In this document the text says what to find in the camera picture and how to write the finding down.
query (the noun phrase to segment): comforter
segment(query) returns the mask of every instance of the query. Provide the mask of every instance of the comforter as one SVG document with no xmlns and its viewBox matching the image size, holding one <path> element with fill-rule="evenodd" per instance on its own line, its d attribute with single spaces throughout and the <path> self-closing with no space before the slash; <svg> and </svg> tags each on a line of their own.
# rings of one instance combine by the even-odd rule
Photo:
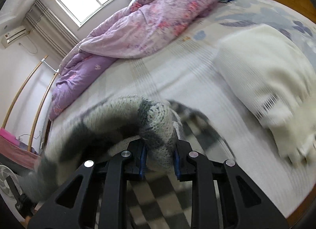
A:
<svg viewBox="0 0 316 229">
<path fill-rule="evenodd" d="M 113 14 L 62 61 L 50 119 L 54 120 L 118 58 L 141 58 L 157 52 L 197 17 L 208 15 L 216 4 L 217 0 L 135 0 Z"/>
</svg>

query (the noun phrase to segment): bed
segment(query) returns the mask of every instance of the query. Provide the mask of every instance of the bed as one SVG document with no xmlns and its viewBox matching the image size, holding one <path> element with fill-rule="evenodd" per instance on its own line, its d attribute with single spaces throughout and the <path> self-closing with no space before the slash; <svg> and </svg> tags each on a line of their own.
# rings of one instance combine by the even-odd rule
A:
<svg viewBox="0 0 316 229">
<path fill-rule="evenodd" d="M 116 61 L 53 121 L 51 133 L 105 98 L 141 94 L 176 100 L 208 116 L 241 168 L 292 226 L 316 196 L 316 164 L 295 168 L 279 157 L 273 137 L 234 96 L 212 66 L 212 58 L 220 38 L 264 23 L 293 40 L 316 68 L 315 22 L 316 9 L 309 0 L 220 3 L 163 50 L 142 59 Z"/>
</svg>

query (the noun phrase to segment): wall-mounted air conditioner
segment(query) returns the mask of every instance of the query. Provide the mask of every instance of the wall-mounted air conditioner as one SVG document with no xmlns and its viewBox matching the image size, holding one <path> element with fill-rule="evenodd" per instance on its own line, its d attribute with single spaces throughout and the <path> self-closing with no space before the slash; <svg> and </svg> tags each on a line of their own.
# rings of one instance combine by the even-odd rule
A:
<svg viewBox="0 0 316 229">
<path fill-rule="evenodd" d="M 19 26 L 16 29 L 11 30 L 4 34 L 1 39 L 1 43 L 3 44 L 4 48 L 9 47 L 13 42 L 21 38 L 22 36 L 26 35 L 26 29 L 24 26 Z"/>
</svg>

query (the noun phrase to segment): clothes drying rack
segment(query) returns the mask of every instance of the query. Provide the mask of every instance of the clothes drying rack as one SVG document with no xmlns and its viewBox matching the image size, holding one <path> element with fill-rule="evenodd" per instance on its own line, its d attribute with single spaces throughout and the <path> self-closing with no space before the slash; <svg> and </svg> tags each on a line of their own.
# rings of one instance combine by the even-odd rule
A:
<svg viewBox="0 0 316 229">
<path fill-rule="evenodd" d="M 35 115 L 35 118 L 34 118 L 34 122 L 33 122 L 32 128 L 31 128 L 30 138 L 29 138 L 29 141 L 28 141 L 28 147 L 27 147 L 27 150 L 28 150 L 29 152 L 30 152 L 31 149 L 32 149 L 32 143 L 33 143 L 33 137 L 34 137 L 34 133 L 35 133 L 35 128 L 36 128 L 36 124 L 37 124 L 37 121 L 38 121 L 38 119 L 39 119 L 40 112 L 41 112 L 41 110 L 42 110 L 43 104 L 44 104 L 45 99 L 46 99 L 46 97 L 47 97 L 47 95 L 48 95 L 48 93 L 49 93 L 49 90 L 51 89 L 51 87 L 52 87 L 52 85 L 53 85 L 53 82 L 55 81 L 55 79 L 56 79 L 56 77 L 58 76 L 58 73 L 59 73 L 59 69 L 55 70 L 55 69 L 53 69 L 49 64 L 47 64 L 47 62 L 45 61 L 45 60 L 47 59 L 47 57 L 48 57 L 48 55 L 46 55 L 46 56 L 37 64 L 37 66 L 33 69 L 33 71 L 28 75 L 28 77 L 25 79 L 25 81 L 24 81 L 23 84 L 21 85 L 20 89 L 19 89 L 18 92 L 16 93 L 16 95 L 15 95 L 15 97 L 14 97 L 14 99 L 13 99 L 13 101 L 12 101 L 12 103 L 11 103 L 9 109 L 8 109 L 8 112 L 7 112 L 7 114 L 6 114 L 5 118 L 4 118 L 4 121 L 3 121 L 3 124 L 2 124 L 2 128 L 1 128 L 2 132 L 3 132 L 4 134 L 6 134 L 6 136 L 7 136 L 7 137 L 5 137 L 6 140 L 8 140 L 8 141 L 10 141 L 10 139 L 13 139 L 13 140 L 15 139 L 15 140 L 16 140 L 16 138 L 15 138 L 14 135 L 12 135 L 11 133 L 9 133 L 8 131 L 5 130 L 5 127 L 6 127 L 6 125 L 7 125 L 9 116 L 10 116 L 10 114 L 11 114 L 11 112 L 12 112 L 12 109 L 13 109 L 13 107 L 14 107 L 16 101 L 18 100 L 18 98 L 19 98 L 19 96 L 20 96 L 22 90 L 23 90 L 24 87 L 26 86 L 27 82 L 31 79 L 31 77 L 34 75 L 34 73 L 37 71 L 37 69 L 38 69 L 43 63 L 45 63 L 49 68 L 51 68 L 51 69 L 54 71 L 54 76 L 53 76 L 53 78 L 51 79 L 51 81 L 50 81 L 50 83 L 49 83 L 49 85 L 48 85 L 48 87 L 47 87 L 47 89 L 46 89 L 46 91 L 45 91 L 45 93 L 44 93 L 44 95 L 43 95 L 43 97 L 42 97 L 42 100 L 41 100 L 41 102 L 40 102 L 40 104 L 39 104 L 39 107 L 38 107 L 38 109 L 37 109 L 37 112 L 36 112 L 36 115 Z"/>
</svg>

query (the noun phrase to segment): metal screw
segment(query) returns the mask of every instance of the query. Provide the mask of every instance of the metal screw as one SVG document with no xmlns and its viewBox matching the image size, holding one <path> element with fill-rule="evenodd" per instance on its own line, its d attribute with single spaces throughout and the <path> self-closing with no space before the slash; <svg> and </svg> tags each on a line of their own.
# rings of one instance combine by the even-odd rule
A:
<svg viewBox="0 0 316 229">
<path fill-rule="evenodd" d="M 94 162 L 92 160 L 87 160 L 85 163 L 84 163 L 84 166 L 85 167 L 92 167 L 94 165 Z"/>
<path fill-rule="evenodd" d="M 122 157 L 129 157 L 131 155 L 131 152 L 129 151 L 122 151 L 121 156 Z"/>
<path fill-rule="evenodd" d="M 197 157 L 198 153 L 197 152 L 189 152 L 190 157 Z"/>
<path fill-rule="evenodd" d="M 229 166 L 229 167 L 233 167 L 235 166 L 235 161 L 233 161 L 232 159 L 228 159 L 226 160 L 226 165 Z"/>
</svg>

